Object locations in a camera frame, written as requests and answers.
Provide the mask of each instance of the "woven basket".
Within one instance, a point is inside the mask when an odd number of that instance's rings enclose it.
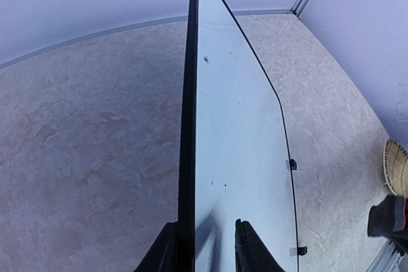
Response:
[[[408,153],[392,138],[385,142],[384,175],[394,195],[408,197]]]

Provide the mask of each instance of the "black clip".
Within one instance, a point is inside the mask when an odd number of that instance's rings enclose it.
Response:
[[[298,255],[299,256],[304,256],[307,254],[307,247],[299,247],[298,248]]]
[[[298,165],[296,163],[296,161],[294,159],[290,160],[290,165],[291,165],[291,170],[297,170],[298,169]]]

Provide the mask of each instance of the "wicker basket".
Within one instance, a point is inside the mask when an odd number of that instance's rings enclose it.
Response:
[[[408,153],[392,138],[385,142],[384,175],[394,195],[408,197]]]

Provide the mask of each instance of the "stone-patterned surface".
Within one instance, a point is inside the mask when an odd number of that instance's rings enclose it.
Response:
[[[300,271],[365,271],[385,130],[296,17],[239,21],[298,162]],[[0,70],[0,271],[131,271],[177,219],[185,37],[185,22],[134,29]]]

